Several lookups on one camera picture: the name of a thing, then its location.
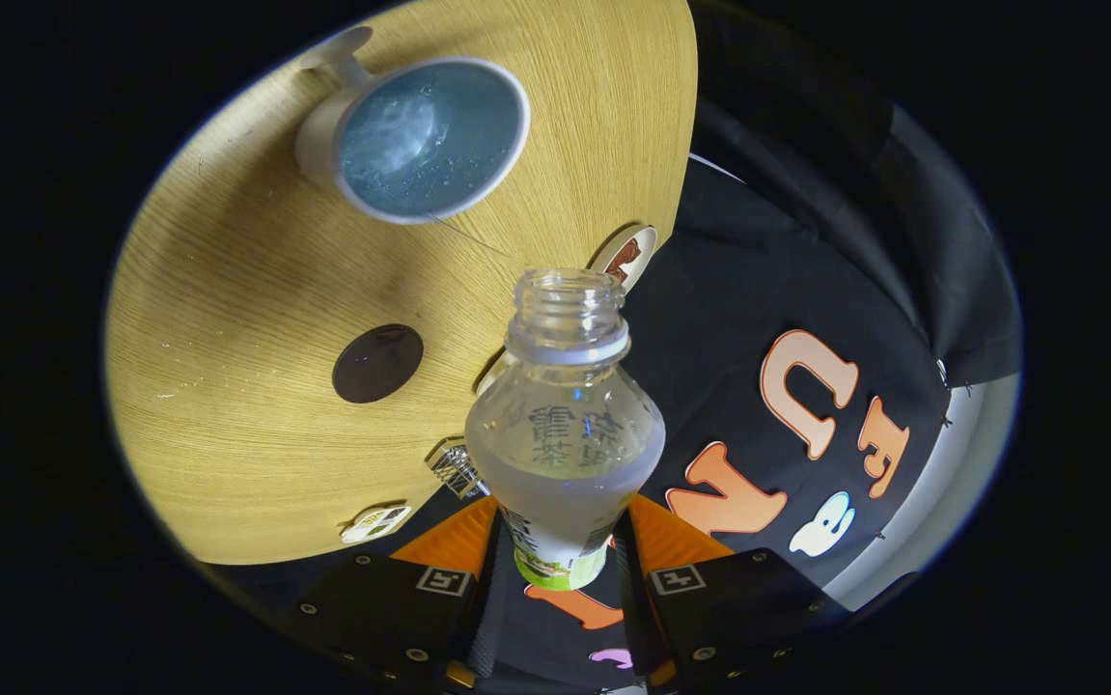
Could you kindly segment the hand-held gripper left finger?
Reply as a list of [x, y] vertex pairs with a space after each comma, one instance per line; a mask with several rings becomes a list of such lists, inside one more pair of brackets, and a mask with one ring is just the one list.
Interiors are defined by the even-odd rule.
[[286, 602], [278, 625], [361, 691], [506, 691], [510, 538], [493, 498], [414, 537], [361, 542]]

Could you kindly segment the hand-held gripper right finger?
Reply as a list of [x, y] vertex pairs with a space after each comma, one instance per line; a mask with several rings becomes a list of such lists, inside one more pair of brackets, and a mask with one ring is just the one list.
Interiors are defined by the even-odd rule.
[[775, 550], [732, 551], [644, 496], [613, 533], [625, 642], [650, 691], [777, 691], [850, 612]]

